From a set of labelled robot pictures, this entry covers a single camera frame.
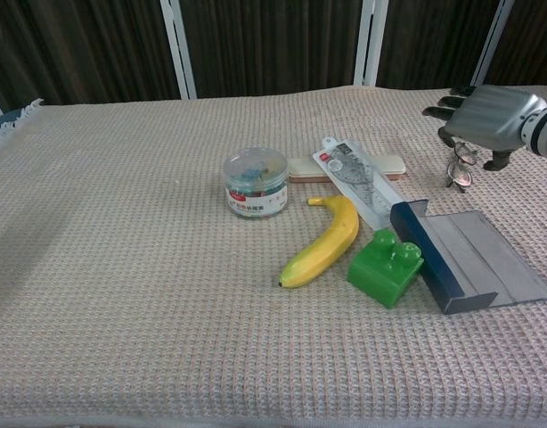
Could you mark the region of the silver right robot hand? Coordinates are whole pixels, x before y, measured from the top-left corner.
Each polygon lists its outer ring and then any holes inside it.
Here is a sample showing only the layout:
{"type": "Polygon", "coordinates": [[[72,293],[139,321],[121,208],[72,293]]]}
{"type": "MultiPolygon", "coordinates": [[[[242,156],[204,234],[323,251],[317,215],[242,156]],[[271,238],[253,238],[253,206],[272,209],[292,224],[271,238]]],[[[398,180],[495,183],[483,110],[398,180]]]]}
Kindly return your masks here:
{"type": "Polygon", "coordinates": [[[454,147],[459,138],[491,151],[486,170],[506,168],[521,148],[547,159],[547,102],[539,95],[506,86],[457,86],[422,114],[445,123],[438,136],[446,145],[454,147]]]}

